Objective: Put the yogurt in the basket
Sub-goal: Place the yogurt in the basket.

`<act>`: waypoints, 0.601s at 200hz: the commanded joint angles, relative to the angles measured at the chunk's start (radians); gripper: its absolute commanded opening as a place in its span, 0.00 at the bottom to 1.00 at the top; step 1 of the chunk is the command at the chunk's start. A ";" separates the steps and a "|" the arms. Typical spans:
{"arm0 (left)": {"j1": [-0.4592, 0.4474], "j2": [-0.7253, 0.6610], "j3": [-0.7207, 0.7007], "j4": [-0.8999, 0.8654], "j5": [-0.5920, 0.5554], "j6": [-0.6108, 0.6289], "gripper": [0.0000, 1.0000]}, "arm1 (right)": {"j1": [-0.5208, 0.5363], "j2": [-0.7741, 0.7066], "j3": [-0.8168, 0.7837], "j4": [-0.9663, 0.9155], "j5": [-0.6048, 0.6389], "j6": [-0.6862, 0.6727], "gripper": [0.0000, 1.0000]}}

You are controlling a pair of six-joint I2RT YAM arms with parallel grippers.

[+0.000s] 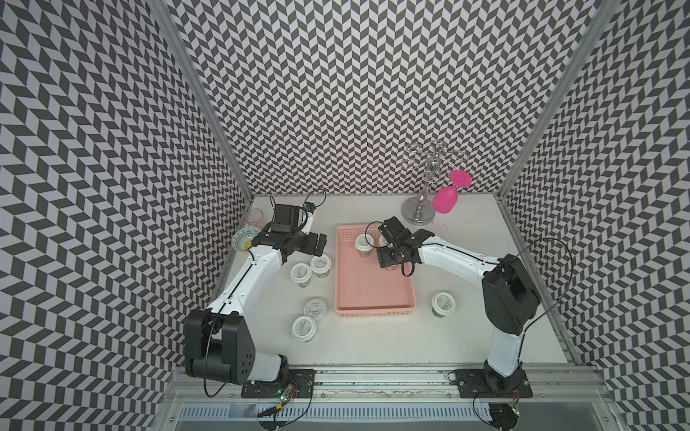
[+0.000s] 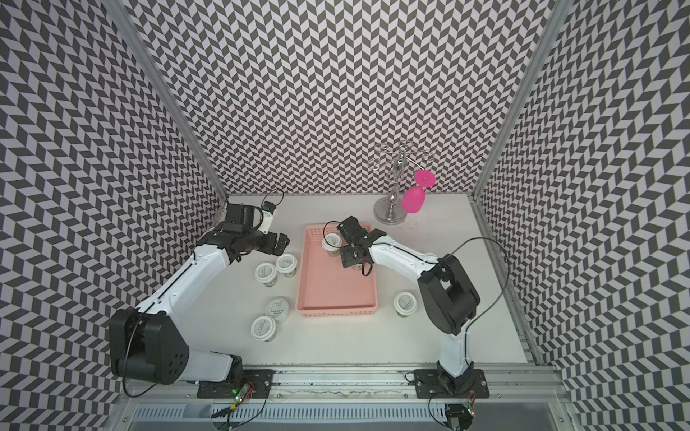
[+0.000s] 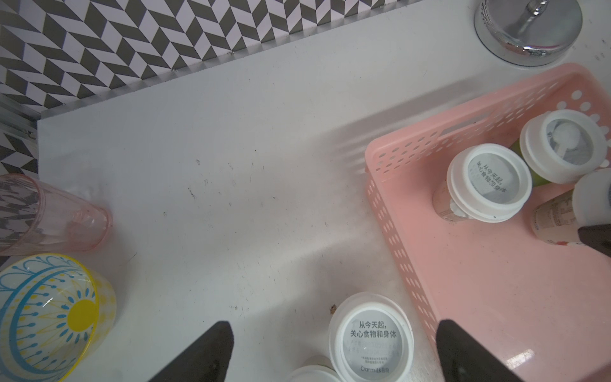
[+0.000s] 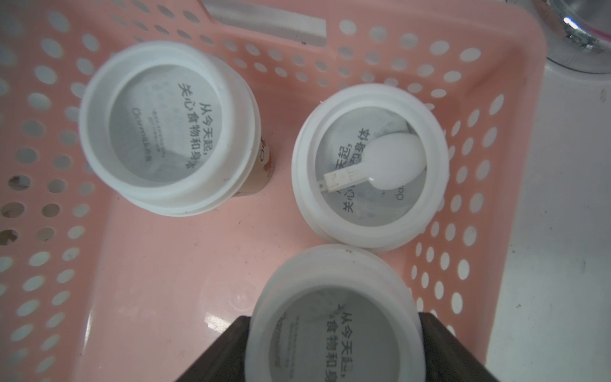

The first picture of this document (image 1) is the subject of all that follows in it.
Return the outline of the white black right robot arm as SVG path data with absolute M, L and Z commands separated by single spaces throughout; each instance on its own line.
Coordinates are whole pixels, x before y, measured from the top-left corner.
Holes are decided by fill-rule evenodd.
M 523 261 L 512 254 L 497 258 L 467 251 L 425 229 L 413 233 L 397 217 L 379 223 L 377 231 L 386 240 L 377 247 L 381 268 L 429 265 L 481 289 L 485 315 L 493 326 L 492 344 L 482 369 L 457 375 L 465 382 L 461 396 L 471 398 L 472 386 L 478 395 L 495 398 L 524 391 L 524 338 L 537 320 L 542 299 Z

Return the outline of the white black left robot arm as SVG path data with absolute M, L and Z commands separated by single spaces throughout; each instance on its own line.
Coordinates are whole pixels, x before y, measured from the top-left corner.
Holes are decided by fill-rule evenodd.
M 246 314 L 294 252 L 323 255 L 323 233 L 260 233 L 235 278 L 204 309 L 183 320 L 183 356 L 190 377 L 222 384 L 286 384 L 287 358 L 259 352 Z

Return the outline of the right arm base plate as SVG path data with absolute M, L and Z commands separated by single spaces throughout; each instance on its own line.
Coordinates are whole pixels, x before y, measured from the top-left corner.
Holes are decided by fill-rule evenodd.
M 462 399 L 477 396 L 523 400 L 534 397 L 526 372 L 521 367 L 509 377 L 490 369 L 457 369 L 450 375 L 451 382 L 458 387 Z

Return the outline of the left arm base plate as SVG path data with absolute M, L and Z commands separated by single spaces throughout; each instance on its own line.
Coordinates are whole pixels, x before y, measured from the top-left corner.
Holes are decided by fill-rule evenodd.
M 243 399 L 278 400 L 281 391 L 286 391 L 289 384 L 296 384 L 298 399 L 310 399 L 314 392 L 314 369 L 289 369 L 285 375 L 274 382 L 247 381 L 241 391 Z

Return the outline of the pink perforated plastic basket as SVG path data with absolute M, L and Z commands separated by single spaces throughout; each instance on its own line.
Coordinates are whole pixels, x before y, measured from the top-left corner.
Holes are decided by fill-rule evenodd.
M 382 269 L 375 253 L 362 257 L 355 243 L 363 233 L 379 238 L 364 224 L 336 228 L 335 312 L 341 317 L 411 314 L 416 310 L 413 280 L 399 269 Z

